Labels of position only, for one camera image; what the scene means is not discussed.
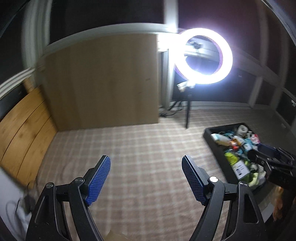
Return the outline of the person right hand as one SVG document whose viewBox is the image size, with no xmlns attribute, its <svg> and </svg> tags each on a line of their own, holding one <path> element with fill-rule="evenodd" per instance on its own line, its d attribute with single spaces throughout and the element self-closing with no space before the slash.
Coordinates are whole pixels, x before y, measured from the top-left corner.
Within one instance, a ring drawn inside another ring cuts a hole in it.
<svg viewBox="0 0 296 241">
<path fill-rule="evenodd" d="M 280 186 L 276 186 L 273 194 L 273 221 L 282 219 L 285 216 L 285 204 L 287 202 L 287 192 Z"/>
</svg>

